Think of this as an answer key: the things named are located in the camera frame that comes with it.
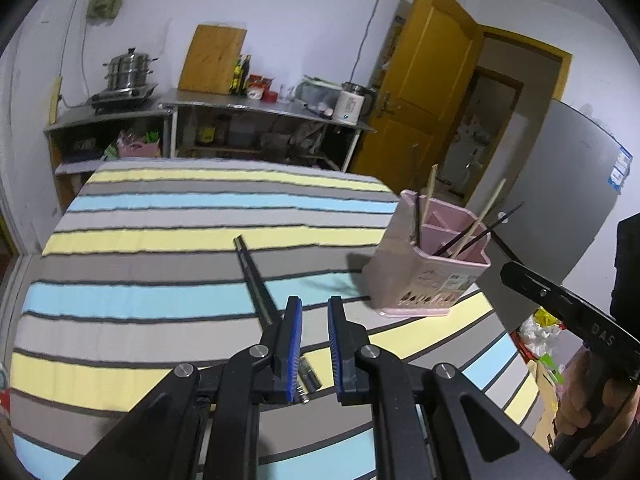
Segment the person's right hand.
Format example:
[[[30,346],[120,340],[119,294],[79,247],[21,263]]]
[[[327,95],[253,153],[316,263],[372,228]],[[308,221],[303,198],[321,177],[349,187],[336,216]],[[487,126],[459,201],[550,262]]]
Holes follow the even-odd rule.
[[[587,410],[588,392],[586,374],[590,364],[586,348],[580,348],[565,370],[566,388],[561,396],[554,423],[559,434],[574,434],[577,429],[586,428],[591,422]],[[624,382],[610,379],[603,389],[602,404],[612,408],[617,417],[602,436],[591,445],[585,458],[597,456],[623,440],[636,418],[639,406],[639,387],[631,388]]]

